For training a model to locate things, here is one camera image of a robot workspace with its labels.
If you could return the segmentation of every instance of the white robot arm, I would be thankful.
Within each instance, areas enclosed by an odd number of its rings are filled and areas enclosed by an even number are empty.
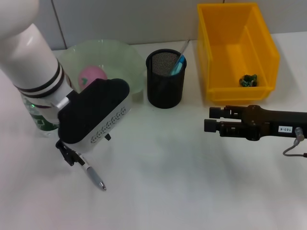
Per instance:
[[[130,89],[124,80],[96,79],[75,92],[33,24],[38,7],[39,0],[0,1],[0,69],[32,103],[50,106],[43,115],[59,124],[56,147],[73,165],[130,110]]]

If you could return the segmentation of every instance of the plastic bottle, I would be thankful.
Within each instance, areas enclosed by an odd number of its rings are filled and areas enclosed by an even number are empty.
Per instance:
[[[39,129],[40,134],[47,138],[57,138],[59,126],[48,122],[36,109],[35,105],[28,101],[23,95],[21,95],[21,98],[37,128]]]

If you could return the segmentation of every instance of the black mesh pencil holder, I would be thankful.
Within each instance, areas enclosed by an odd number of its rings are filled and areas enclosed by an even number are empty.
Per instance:
[[[169,75],[179,56],[178,51],[159,49],[151,53],[146,59],[147,97],[155,107],[168,109],[181,101],[187,61],[184,60],[178,74]]]

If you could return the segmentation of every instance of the green bowl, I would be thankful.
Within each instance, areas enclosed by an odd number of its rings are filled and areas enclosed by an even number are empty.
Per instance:
[[[125,80],[131,93],[144,87],[145,60],[132,47],[116,40],[90,40],[65,50],[59,62],[69,76],[74,89],[80,92],[78,77],[88,66],[99,66],[108,79]]]

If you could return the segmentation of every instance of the silver pen tip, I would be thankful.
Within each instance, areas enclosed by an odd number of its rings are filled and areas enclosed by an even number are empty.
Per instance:
[[[106,190],[106,186],[103,182],[100,182],[100,187],[102,187],[103,190]]]

